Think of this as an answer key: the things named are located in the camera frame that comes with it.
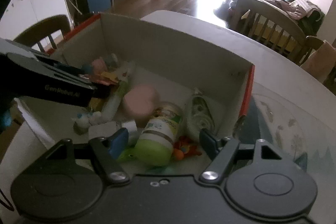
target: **pink toy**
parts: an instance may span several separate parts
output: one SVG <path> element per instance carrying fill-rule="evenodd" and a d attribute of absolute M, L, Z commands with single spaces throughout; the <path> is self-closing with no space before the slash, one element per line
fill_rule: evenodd
<path fill-rule="evenodd" d="M 123 98 L 125 114 L 136 121 L 138 127 L 144 127 L 153 113 L 160 97 L 151 85 L 137 85 Z"/>

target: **green jar lid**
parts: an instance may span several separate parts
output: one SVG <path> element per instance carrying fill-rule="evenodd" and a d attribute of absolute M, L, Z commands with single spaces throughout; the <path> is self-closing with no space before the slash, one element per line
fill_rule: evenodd
<path fill-rule="evenodd" d="M 165 166 L 169 164 L 172 150 L 156 141 L 139 139 L 135 145 L 134 153 L 140 161 L 146 164 Z"/>

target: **white table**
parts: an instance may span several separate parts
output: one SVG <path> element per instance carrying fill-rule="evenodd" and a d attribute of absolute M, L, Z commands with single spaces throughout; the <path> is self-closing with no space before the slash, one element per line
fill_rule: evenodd
<path fill-rule="evenodd" d="M 336 222 L 336 96 L 320 82 L 264 45 L 239 33 L 176 12 L 160 10 L 142 18 L 212 42 L 255 65 L 253 95 L 276 101 L 296 119 L 308 153 L 308 173 L 318 184 L 310 217 Z"/>

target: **white cabinet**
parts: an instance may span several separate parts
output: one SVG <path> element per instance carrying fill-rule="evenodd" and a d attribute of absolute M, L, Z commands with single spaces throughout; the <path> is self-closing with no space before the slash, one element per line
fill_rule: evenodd
<path fill-rule="evenodd" d="M 13 40 L 38 21 L 60 14 L 71 22 L 65 0 L 11 0 L 0 20 L 0 37 Z"/>

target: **tabletop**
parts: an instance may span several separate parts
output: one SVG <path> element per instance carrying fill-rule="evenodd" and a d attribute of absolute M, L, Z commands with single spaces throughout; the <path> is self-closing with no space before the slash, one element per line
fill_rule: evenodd
<path fill-rule="evenodd" d="M 201 38 L 255 65 L 252 94 L 269 130 L 284 136 L 286 152 L 293 146 L 307 152 L 307 172 L 318 185 L 310 217 L 321 224 L 335 223 L 336 96 L 288 59 L 232 30 L 165 10 L 142 20 Z"/>

